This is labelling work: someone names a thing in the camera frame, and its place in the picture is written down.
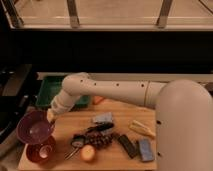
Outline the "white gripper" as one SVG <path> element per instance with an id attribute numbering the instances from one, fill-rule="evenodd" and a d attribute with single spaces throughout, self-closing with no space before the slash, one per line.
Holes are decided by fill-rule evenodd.
<path id="1" fill-rule="evenodd" d="M 54 115 L 60 115 L 67 113 L 70 110 L 69 107 L 63 106 L 56 99 L 51 102 L 51 109 L 47 110 L 47 120 L 49 123 L 55 122 Z"/>

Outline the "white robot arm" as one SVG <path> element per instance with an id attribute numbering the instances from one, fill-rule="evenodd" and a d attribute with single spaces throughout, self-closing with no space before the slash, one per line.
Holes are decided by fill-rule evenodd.
<path id="1" fill-rule="evenodd" d="M 213 97 L 187 79 L 100 81 L 87 73 L 66 76 L 51 102 L 50 122 L 70 111 L 82 95 L 97 95 L 156 111 L 158 171 L 213 171 Z"/>

